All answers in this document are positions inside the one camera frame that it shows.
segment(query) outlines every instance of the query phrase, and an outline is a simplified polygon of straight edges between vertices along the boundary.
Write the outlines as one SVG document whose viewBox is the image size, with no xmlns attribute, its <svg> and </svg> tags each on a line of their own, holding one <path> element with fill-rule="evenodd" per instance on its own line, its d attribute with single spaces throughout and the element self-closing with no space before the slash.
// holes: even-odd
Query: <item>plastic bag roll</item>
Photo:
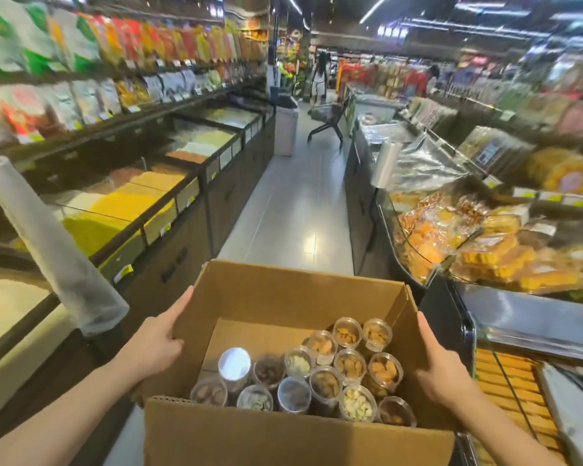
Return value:
<svg viewBox="0 0 583 466">
<path fill-rule="evenodd" d="M 124 299 L 4 156 L 0 156 L 0 205 L 84 335 L 112 329 L 125 316 L 129 306 Z"/>
<path fill-rule="evenodd" d="M 371 184 L 376 188 L 386 188 L 390 182 L 397 159 L 402 151 L 402 143 L 387 140 L 382 143 L 380 155 L 373 169 Z"/>
</svg>

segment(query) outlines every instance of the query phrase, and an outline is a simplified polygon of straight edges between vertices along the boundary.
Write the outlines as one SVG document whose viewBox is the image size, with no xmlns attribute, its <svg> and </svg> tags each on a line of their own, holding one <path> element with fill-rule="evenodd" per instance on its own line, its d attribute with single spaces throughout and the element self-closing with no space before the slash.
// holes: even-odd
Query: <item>trash bin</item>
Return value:
<svg viewBox="0 0 583 466">
<path fill-rule="evenodd" d="M 298 103 L 294 98 L 279 94 L 274 129 L 274 155 L 291 156 L 296 146 Z"/>
</svg>

